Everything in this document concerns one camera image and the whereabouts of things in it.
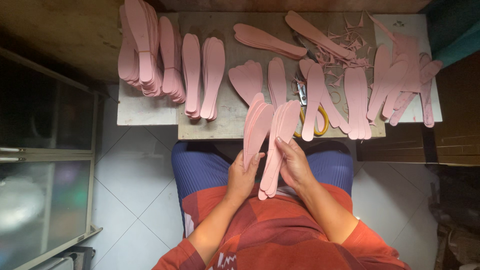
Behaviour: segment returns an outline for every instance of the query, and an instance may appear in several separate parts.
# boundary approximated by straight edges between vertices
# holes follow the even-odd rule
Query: yellow scissors handle
[[[322,106],[318,106],[318,110],[320,111],[320,113],[323,115],[325,119],[324,129],[322,131],[317,131],[316,127],[313,127],[313,133],[317,136],[321,136],[325,134],[325,132],[328,129],[328,115],[325,112],[325,110],[322,108]],[[305,123],[305,113],[303,112],[302,109],[300,109],[300,119],[302,124]],[[294,135],[297,138],[301,138],[301,134],[298,134],[297,132],[295,132]]]

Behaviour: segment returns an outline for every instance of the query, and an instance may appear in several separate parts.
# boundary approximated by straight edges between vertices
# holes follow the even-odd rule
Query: scissors
[[[302,107],[307,106],[307,90],[305,88],[305,85],[300,85],[298,81],[303,81],[303,78],[299,76],[297,73],[295,73],[296,79],[297,79],[297,88],[299,90],[299,95],[300,95],[300,105]],[[313,133],[317,136],[321,136],[325,134],[325,132],[328,129],[328,115],[323,109],[322,106],[318,106],[318,111],[323,115],[325,124],[324,124],[324,129],[322,131],[317,131],[316,127],[313,128]],[[300,119],[301,123],[303,124],[305,122],[305,113],[303,112],[303,109],[300,109]],[[297,132],[294,133],[295,137],[301,138],[301,134],[298,134]]]

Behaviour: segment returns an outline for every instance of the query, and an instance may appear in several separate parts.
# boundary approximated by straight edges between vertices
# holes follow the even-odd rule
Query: person's right hand
[[[280,137],[277,137],[275,143],[285,153],[280,174],[287,185],[299,194],[310,183],[316,182],[305,153],[293,139],[287,144]]]

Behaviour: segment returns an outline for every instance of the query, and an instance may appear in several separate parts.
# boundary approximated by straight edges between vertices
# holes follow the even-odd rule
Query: red shirt
[[[352,200],[342,189],[322,184],[350,213]],[[303,202],[290,187],[279,187],[264,201],[259,184],[233,216],[218,251],[205,265],[187,240],[167,252],[152,270],[368,269],[410,270],[398,252],[362,221],[341,245],[329,242]],[[204,189],[182,201],[186,235],[222,200],[226,186]]]

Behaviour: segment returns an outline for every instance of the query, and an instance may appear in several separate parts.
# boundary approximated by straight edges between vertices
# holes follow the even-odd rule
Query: white tile floor
[[[109,88],[115,98],[115,88]],[[105,102],[95,167],[92,220],[103,231],[82,243],[96,249],[95,270],[149,270],[182,239],[170,153],[173,126],[118,127]],[[348,142],[355,157],[355,144]],[[354,162],[353,211],[413,270],[433,269],[437,223],[427,196],[435,175],[423,165]]]

